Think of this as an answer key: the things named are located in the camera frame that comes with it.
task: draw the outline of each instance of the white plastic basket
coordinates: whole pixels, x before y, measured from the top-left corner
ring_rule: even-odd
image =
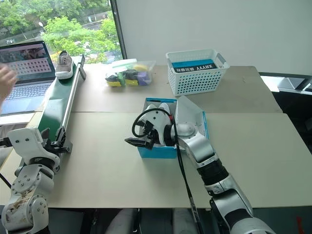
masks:
[[[216,50],[190,50],[166,53],[168,80],[175,96],[210,92],[217,89],[221,78],[230,67]],[[215,69],[176,73],[172,62],[212,59]]]

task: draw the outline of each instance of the laptop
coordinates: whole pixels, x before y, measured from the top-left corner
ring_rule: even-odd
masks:
[[[0,47],[0,63],[17,72],[18,81],[2,104],[1,115],[33,112],[55,79],[55,70],[44,41]]]

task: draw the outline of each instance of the laptop keyboard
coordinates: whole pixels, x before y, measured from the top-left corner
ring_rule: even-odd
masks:
[[[16,86],[6,100],[43,96],[50,85],[51,83]]]

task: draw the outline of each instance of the window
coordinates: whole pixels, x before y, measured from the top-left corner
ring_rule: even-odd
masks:
[[[44,40],[54,63],[61,50],[111,63],[125,56],[117,16],[109,0],[0,0],[0,46]]]

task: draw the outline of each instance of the human hand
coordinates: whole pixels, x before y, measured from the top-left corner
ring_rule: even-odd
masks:
[[[10,95],[16,81],[16,72],[0,64],[0,104]]]

